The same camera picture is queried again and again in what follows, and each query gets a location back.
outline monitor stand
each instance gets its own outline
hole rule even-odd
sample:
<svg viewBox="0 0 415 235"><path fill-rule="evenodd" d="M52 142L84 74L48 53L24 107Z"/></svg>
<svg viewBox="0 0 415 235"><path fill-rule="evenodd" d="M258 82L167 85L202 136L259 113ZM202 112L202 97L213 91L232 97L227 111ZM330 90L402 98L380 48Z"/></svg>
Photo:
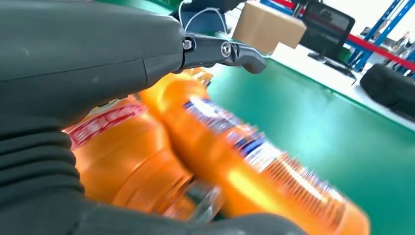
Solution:
<svg viewBox="0 0 415 235"><path fill-rule="evenodd" d="M348 76L348 77L353 78L354 80L356 80L356 76L351 72L351 69L350 68L347 68L346 66L344 66L344 67L343 66L339 66L339 65L337 65L335 63L330 62L321 53L314 53L314 52L312 52L312 53L309 53L308 54L308 57L313 58L313 59L317 60L318 62L321 62L321 63L329 66L330 68L335 69L335 70L341 72L342 74L344 74L344 75L346 75L346 76Z"/></svg>
<svg viewBox="0 0 415 235"><path fill-rule="evenodd" d="M317 60L318 62L322 62L322 63L326 63L327 59L323 54L319 54L319 53L309 53L308 57L313 58L315 60Z"/></svg>

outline green floor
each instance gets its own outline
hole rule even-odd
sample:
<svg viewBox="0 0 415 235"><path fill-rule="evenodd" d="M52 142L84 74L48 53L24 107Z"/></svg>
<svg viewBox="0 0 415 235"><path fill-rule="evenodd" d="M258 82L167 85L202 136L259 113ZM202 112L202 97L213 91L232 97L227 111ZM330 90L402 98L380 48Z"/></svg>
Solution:
<svg viewBox="0 0 415 235"><path fill-rule="evenodd" d="M142 0L105 0L166 14ZM368 214L374 235L414 235L415 132L275 61L252 75L218 66L214 101L328 179Z"/></svg>

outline robotic hand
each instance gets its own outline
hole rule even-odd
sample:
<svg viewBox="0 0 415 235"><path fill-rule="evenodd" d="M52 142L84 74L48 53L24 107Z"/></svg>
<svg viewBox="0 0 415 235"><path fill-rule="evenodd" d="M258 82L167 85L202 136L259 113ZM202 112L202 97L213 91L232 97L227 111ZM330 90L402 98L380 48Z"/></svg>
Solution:
<svg viewBox="0 0 415 235"><path fill-rule="evenodd" d="M53 117L64 126L169 72L222 63L258 73L266 66L250 47L185 34L173 17L144 10L0 0L0 11L0 110Z"/></svg>
<svg viewBox="0 0 415 235"><path fill-rule="evenodd" d="M227 40L185 34L170 16L85 1L0 0L0 227L33 235L302 235L258 215L197 227L85 198L61 130L93 107L172 71L265 60Z"/></svg>

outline cardboard box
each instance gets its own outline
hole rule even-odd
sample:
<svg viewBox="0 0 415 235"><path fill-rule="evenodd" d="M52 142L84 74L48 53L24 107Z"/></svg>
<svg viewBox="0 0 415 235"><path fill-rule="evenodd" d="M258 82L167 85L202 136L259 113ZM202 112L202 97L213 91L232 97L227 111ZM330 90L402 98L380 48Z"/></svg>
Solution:
<svg viewBox="0 0 415 235"><path fill-rule="evenodd" d="M305 30L301 20L251 0L245 3L233 38L272 53L280 42L296 48Z"/></svg>

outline bottle label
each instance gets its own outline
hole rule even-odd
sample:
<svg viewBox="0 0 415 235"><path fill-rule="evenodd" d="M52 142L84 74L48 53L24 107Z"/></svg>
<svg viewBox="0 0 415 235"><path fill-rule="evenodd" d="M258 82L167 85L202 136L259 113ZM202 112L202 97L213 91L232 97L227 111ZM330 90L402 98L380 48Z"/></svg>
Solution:
<svg viewBox="0 0 415 235"><path fill-rule="evenodd" d="M210 100L192 97L184 104L184 109L194 115L209 130L220 135L242 122L228 111L213 104Z"/></svg>
<svg viewBox="0 0 415 235"><path fill-rule="evenodd" d="M71 150L79 148L108 128L120 125L126 120L141 115L145 110L145 107L140 104L123 105L77 124L68 132L72 141Z"/></svg>
<svg viewBox="0 0 415 235"><path fill-rule="evenodd" d="M215 134L225 133L226 140L259 173L282 154L264 135L210 100L192 97L184 109Z"/></svg>

